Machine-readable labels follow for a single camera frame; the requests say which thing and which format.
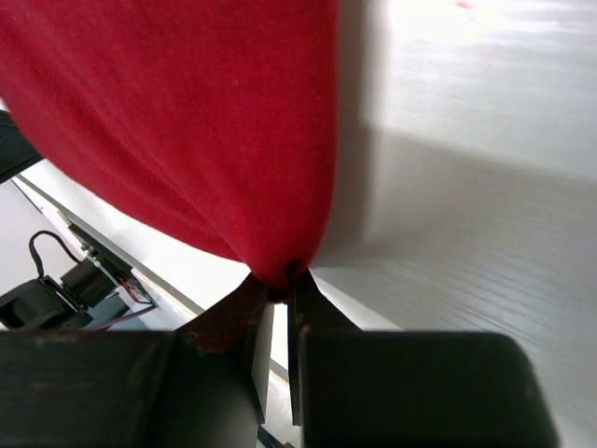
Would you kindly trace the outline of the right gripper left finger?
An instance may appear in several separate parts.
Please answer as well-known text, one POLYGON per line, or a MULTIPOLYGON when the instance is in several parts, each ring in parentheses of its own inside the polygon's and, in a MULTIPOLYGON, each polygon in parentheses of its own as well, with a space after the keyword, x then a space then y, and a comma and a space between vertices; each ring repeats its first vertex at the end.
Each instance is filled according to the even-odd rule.
POLYGON ((199 316, 175 331, 207 355, 239 349, 237 365, 248 382, 257 422, 265 422, 271 368, 270 291, 253 274, 199 316))

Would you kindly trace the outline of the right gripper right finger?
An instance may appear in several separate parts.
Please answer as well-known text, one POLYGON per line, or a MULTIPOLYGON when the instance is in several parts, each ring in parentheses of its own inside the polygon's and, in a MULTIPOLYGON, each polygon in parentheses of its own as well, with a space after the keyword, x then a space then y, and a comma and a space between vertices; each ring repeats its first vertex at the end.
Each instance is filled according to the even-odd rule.
POLYGON ((320 291, 309 270, 288 289, 285 304, 292 423, 300 426, 299 335, 306 329, 360 331, 360 328, 320 291))

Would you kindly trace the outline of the red t shirt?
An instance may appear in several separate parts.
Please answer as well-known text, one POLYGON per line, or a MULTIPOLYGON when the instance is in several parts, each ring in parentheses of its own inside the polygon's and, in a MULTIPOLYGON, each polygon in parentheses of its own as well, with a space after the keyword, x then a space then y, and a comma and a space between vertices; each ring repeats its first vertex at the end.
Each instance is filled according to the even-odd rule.
POLYGON ((285 288, 326 229, 335 1, 5 1, 1 96, 121 212, 285 288))

